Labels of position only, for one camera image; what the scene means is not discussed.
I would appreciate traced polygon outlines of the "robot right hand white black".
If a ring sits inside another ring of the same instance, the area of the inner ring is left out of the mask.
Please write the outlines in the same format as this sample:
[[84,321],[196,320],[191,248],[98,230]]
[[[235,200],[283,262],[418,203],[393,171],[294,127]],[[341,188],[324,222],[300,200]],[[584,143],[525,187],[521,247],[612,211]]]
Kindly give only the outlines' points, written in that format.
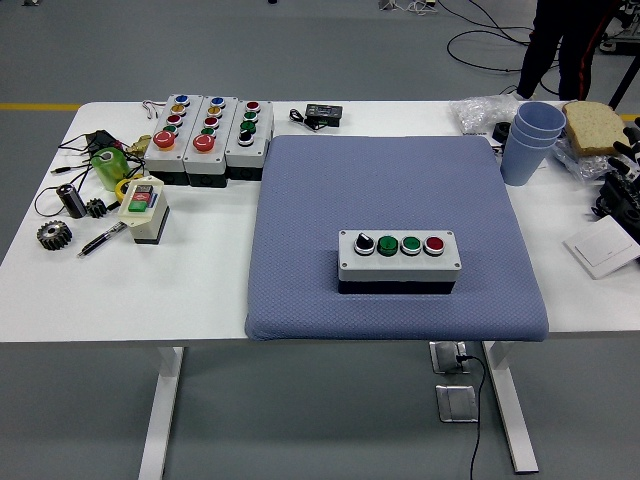
[[608,164],[620,175],[631,182],[639,182],[639,129],[624,127],[623,134],[628,144],[615,141],[613,147],[620,157],[609,157]]

